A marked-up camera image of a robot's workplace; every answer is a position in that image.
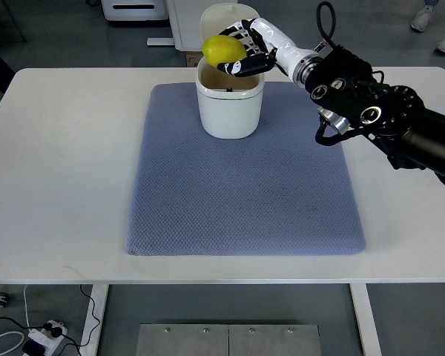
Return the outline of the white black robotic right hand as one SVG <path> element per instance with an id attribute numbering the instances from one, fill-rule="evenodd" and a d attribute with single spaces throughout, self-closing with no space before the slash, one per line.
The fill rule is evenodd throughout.
<path id="1" fill-rule="evenodd" d="M 280 29 L 262 18 L 243 19 L 221 32 L 240 41 L 247 57 L 226 60 L 216 69 L 235 77 L 248 77 L 278 67 L 299 87 L 304 86 L 310 72 L 322 58 L 314 50 L 301 49 Z"/>

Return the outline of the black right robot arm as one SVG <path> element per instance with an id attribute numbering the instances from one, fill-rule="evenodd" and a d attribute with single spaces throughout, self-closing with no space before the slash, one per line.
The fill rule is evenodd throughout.
<path id="1" fill-rule="evenodd" d="M 445 185 L 445 115 L 425 107 L 414 89 L 388 85 L 341 46 L 303 59 L 293 80 L 319 106 L 318 144 L 366 137 L 394 169 L 429 169 Z"/>

